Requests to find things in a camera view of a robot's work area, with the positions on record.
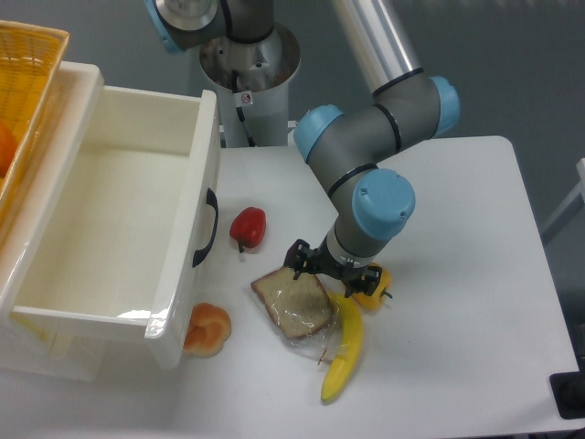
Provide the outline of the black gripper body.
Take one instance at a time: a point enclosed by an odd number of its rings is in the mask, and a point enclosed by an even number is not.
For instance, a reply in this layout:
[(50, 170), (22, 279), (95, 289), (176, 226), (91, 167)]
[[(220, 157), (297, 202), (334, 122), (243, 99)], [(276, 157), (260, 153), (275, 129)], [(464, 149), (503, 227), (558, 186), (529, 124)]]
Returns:
[(317, 273), (325, 274), (345, 284), (358, 279), (365, 271), (365, 266), (357, 266), (354, 262), (338, 262), (326, 244), (321, 244), (314, 256), (314, 268)]

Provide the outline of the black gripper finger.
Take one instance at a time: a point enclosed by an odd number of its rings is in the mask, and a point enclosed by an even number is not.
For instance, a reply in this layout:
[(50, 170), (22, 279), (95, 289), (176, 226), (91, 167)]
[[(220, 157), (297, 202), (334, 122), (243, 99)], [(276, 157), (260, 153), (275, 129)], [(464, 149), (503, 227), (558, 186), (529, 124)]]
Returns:
[(298, 280), (303, 273), (317, 274), (318, 251), (302, 239), (296, 240), (285, 254), (283, 266), (292, 270), (293, 280)]
[(345, 298), (353, 294), (373, 295), (380, 285), (382, 269), (375, 264), (358, 269), (351, 269), (343, 276), (343, 284), (346, 287)]

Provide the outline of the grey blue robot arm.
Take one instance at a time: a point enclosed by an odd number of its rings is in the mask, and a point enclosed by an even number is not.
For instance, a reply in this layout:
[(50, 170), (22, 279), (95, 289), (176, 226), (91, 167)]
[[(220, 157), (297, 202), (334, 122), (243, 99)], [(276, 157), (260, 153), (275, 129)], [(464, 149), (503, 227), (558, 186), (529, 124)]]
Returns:
[(372, 95), (346, 115), (333, 105), (288, 125), (288, 85), (300, 66), (293, 33), (271, 1), (149, 1), (145, 5), (169, 52), (191, 48), (218, 94), (229, 147), (281, 145), (292, 138), (333, 203), (337, 217), (317, 248), (296, 241), (284, 264), (322, 273), (347, 294), (386, 292), (375, 257), (405, 227), (415, 206), (409, 181), (379, 163), (451, 129), (457, 91), (428, 76), (389, 1), (337, 1), (335, 13)]

